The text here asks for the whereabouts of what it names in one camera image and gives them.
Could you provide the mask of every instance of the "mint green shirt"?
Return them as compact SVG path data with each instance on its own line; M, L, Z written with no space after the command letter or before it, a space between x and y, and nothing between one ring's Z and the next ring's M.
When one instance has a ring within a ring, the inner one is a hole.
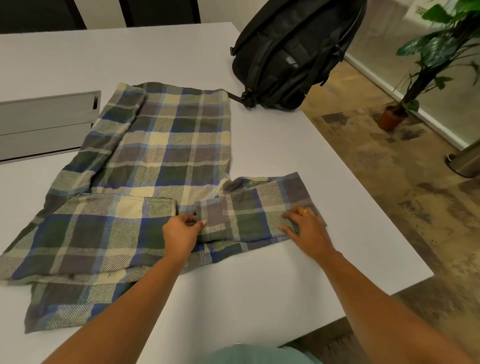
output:
M322 364L309 352L294 348L268 348L237 344L220 349L203 358L199 364Z

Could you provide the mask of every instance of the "forearm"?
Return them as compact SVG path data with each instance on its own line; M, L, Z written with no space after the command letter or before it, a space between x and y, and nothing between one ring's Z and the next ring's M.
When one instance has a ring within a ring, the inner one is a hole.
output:
M184 261L162 258L44 364L135 363L184 265Z
M316 259L368 357L380 363L472 363L456 345L384 293L340 253Z

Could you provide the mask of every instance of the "wall baseboard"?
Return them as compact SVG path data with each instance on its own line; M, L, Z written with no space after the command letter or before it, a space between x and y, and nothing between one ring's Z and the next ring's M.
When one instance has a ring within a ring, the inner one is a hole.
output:
M395 90L392 85L385 82L382 78L377 76L371 69L365 66L362 62L358 59L353 57L351 54L345 54L345 60L350 63L353 67L355 67L359 72L361 72L364 76L370 79L373 83L379 86L382 90L384 90L389 96L394 98L397 101L400 101L403 97L403 94L400 93L398 90ZM446 139L449 143L451 143L455 148L459 150L465 149L468 146L468 143L452 132L450 129L443 126L438 120L436 120L432 115L426 113L422 109L419 112L414 112L415 116L417 116L420 120L422 120L425 124L430 126L433 130L435 130L438 134L440 134L444 139Z

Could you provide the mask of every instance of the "hand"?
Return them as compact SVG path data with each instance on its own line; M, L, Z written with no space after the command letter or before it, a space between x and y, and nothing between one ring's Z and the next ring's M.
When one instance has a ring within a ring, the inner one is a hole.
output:
M282 216L298 224L299 234L285 225L280 225L280 229L310 258L319 262L325 255L336 252L322 218L311 208L293 207Z
M195 215L186 212L171 217L163 226L165 257L186 262L205 224L206 220L197 222Z

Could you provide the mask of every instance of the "potted plant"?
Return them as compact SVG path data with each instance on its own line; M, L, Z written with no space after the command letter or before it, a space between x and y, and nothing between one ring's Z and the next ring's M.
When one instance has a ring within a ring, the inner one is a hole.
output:
M480 45L475 42L475 38L480 38L480 0L458 0L451 14L437 4L428 9L422 18L443 26L440 30L411 40L398 49L398 56L419 54L420 59L415 63L420 69L408 74L409 84L405 96L397 105L388 106L379 119L380 128L388 132L394 130L408 116L408 110L419 110L419 95L434 88L445 88L445 84L452 78L439 73L447 68L471 67L475 72L473 84L476 84L480 77L480 66L475 61L455 62L476 55L467 52Z

